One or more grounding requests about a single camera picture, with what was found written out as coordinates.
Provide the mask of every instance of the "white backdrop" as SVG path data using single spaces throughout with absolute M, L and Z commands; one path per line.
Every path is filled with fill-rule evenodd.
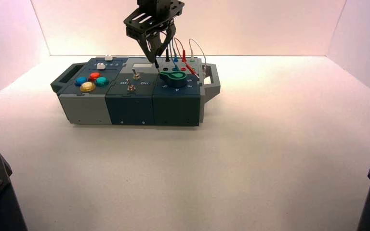
M 142 54 L 123 20 L 136 0 L 32 0 L 50 53 Z M 177 37 L 211 55 L 325 55 L 345 0 L 184 0 Z
M 328 57 L 370 87 L 370 1 L 347 1 Z
M 0 90 L 49 55 L 29 0 L 0 0 Z

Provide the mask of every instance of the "red plug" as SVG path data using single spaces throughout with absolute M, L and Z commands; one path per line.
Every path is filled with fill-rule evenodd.
M 186 54 L 185 54 L 185 50 L 182 50 L 182 62 L 183 62 L 183 63 L 186 63 Z
M 197 75 L 197 73 L 194 71 L 194 69 L 192 69 L 192 67 L 191 67 L 188 63 L 185 63 L 185 66 L 188 68 L 188 70 L 189 70 L 193 75 Z

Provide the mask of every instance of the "gray handle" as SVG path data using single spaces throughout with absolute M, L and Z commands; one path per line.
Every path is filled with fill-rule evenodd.
M 205 103 L 213 99 L 221 92 L 221 82 L 215 64 L 206 64 L 206 77 L 211 78 L 210 84 L 204 84 Z

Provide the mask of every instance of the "red button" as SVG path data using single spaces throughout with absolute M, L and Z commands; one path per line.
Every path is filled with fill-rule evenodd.
M 100 77 L 100 73 L 98 72 L 93 72 L 90 74 L 90 80 L 91 81 L 96 81 Z

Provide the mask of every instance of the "small white button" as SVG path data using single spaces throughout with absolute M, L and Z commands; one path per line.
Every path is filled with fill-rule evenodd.
M 113 61 L 113 56 L 111 56 L 111 55 L 106 55 L 105 57 L 104 57 L 104 60 L 106 60 L 106 61 Z
M 97 70 L 104 70 L 106 68 L 106 65 L 104 63 L 97 64 Z

